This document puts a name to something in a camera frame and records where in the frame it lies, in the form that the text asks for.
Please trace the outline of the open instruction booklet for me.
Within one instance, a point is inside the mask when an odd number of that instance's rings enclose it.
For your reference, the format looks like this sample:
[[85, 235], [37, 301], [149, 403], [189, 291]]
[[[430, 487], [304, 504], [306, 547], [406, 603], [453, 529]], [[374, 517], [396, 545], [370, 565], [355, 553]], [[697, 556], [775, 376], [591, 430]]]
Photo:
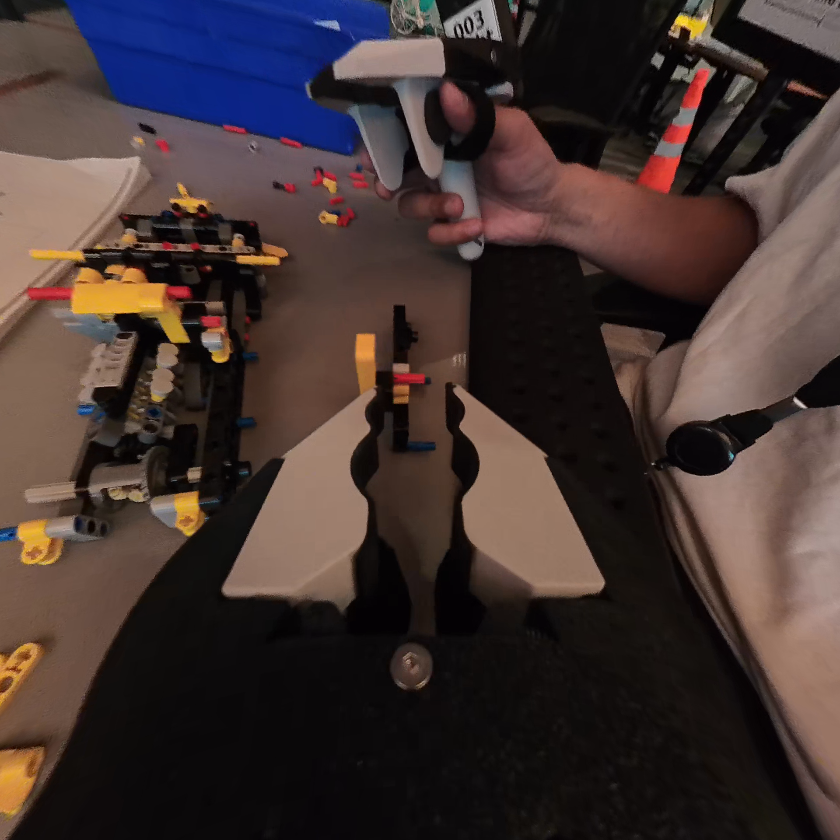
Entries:
[[52, 160], [1, 153], [1, 336], [34, 304], [29, 287], [53, 287], [69, 262], [32, 249], [78, 251], [99, 242], [150, 183], [139, 157]]

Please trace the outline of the partly built lego car chassis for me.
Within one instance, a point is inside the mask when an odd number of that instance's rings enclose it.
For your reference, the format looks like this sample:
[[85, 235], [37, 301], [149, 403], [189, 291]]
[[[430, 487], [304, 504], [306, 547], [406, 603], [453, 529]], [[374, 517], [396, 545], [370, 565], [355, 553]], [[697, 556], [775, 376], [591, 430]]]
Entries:
[[261, 319], [265, 269], [283, 248], [244, 225], [180, 228], [155, 216], [119, 216], [121, 235], [78, 251], [32, 249], [68, 261], [69, 287], [29, 287], [31, 301], [64, 301], [69, 329], [94, 342], [80, 378], [77, 413], [87, 421], [70, 478], [27, 488], [31, 505], [74, 507], [105, 518], [146, 505], [186, 537], [251, 475], [240, 457], [253, 322]]

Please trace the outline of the yellow lego wedge panel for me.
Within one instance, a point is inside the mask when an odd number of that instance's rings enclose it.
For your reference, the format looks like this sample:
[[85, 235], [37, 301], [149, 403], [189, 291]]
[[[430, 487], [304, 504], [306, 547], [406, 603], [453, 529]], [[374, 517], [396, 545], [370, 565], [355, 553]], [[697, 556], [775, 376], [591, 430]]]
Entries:
[[1, 815], [15, 816], [31, 795], [46, 758], [46, 749], [3, 749], [1, 751]]

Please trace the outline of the small grey yellow lego assembly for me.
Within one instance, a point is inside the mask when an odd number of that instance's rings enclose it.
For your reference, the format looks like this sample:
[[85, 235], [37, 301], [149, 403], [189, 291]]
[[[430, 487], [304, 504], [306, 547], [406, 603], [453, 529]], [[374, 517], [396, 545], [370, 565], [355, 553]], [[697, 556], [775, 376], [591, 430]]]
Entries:
[[110, 531], [106, 520], [75, 514], [2, 528], [1, 544], [17, 543], [22, 564], [51, 565], [60, 559], [66, 543], [98, 541], [105, 539]]

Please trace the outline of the yellow lego liftarm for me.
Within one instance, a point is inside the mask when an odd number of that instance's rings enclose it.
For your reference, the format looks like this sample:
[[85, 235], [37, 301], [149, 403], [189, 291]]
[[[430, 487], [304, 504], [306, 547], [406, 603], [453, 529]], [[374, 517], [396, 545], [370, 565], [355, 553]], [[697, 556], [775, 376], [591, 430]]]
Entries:
[[44, 655], [39, 643], [25, 643], [1, 655], [1, 711], [11, 704]]

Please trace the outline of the scattered lego pins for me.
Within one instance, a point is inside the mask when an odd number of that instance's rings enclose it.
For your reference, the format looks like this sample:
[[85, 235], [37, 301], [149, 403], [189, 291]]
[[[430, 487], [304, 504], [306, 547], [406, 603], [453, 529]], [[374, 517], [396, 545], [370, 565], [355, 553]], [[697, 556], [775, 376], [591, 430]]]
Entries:
[[152, 176], [152, 198], [128, 215], [155, 216], [185, 241], [180, 228], [244, 225], [265, 234], [271, 224], [317, 213], [343, 214], [366, 189], [357, 160], [310, 148], [297, 138], [242, 133], [233, 127], [176, 121], [133, 139]]

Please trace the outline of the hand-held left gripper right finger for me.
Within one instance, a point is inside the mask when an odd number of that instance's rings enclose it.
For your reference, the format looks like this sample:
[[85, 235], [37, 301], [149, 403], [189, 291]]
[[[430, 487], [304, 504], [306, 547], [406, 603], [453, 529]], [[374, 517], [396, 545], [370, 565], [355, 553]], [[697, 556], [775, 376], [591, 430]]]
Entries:
[[479, 599], [579, 598], [605, 580], [547, 455], [461, 385], [447, 384], [463, 487], [469, 591]]

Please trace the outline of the black lego beam assembly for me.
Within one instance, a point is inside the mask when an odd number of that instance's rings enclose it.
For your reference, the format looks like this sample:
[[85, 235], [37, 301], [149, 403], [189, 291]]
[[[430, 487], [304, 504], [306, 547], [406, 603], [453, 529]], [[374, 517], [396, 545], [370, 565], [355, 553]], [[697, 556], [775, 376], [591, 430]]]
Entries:
[[371, 332], [355, 336], [353, 358], [360, 393], [373, 388], [383, 403], [383, 410], [392, 417], [392, 451], [404, 454], [425, 454], [436, 450], [434, 441], [411, 439], [409, 403], [412, 389], [431, 384], [426, 374], [414, 372], [409, 352], [418, 341], [418, 334], [407, 320], [403, 304], [392, 308], [392, 360], [385, 368], [376, 366], [376, 338]]

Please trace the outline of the blue plastic bin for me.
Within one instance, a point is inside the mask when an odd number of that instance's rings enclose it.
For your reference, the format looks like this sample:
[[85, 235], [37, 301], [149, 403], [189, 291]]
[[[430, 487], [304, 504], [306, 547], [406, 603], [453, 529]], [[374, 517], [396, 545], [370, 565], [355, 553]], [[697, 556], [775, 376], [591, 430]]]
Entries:
[[307, 83], [356, 43], [389, 35], [362, 1], [69, 1], [112, 95], [138, 109], [352, 155], [351, 117]]

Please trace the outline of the person's right hand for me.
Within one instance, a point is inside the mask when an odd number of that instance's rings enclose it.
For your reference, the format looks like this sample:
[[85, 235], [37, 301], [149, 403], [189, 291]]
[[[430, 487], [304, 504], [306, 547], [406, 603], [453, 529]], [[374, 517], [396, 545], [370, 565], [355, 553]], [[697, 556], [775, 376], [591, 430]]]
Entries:
[[398, 196], [400, 215], [428, 221], [434, 245], [476, 245], [483, 238], [500, 245], [573, 247], [559, 202], [560, 163], [524, 112], [496, 106], [495, 114], [488, 146], [473, 164], [480, 218], [467, 218], [458, 195], [423, 175], [398, 192], [376, 178], [375, 193], [385, 200]]

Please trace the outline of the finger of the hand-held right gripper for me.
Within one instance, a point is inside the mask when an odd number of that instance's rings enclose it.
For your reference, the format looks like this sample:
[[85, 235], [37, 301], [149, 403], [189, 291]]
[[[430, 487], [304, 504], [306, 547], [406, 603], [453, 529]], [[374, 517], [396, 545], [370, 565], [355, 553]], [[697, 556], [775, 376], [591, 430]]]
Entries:
[[398, 81], [439, 80], [445, 70], [439, 38], [369, 39], [321, 68], [308, 82], [308, 97], [339, 112], [354, 105], [394, 107]]

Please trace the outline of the person's right forearm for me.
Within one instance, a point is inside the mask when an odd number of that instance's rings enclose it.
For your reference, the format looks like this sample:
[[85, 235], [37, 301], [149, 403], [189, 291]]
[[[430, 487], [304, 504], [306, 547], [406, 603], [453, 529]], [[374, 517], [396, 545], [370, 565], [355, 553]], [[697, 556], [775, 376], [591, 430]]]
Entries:
[[663, 194], [578, 164], [558, 164], [550, 241], [666, 298], [710, 305], [759, 245], [735, 196]]

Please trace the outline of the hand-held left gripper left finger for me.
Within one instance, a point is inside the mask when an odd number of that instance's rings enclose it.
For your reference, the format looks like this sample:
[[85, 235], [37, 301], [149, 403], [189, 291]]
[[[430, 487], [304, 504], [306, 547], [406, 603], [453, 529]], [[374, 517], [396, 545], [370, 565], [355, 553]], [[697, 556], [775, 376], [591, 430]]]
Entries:
[[282, 465], [222, 587], [229, 599], [352, 601], [354, 557], [368, 502], [351, 459], [371, 431], [371, 388], [282, 457]]

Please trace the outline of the orange traffic cone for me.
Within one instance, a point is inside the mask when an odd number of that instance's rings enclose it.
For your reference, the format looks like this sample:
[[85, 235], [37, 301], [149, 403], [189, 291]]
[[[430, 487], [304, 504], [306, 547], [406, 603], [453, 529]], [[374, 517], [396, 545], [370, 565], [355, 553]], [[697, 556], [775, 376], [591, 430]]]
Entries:
[[691, 80], [677, 114], [668, 125], [636, 179], [636, 184], [648, 190], [669, 193], [697, 116], [703, 92], [708, 84], [709, 69], [700, 69]]

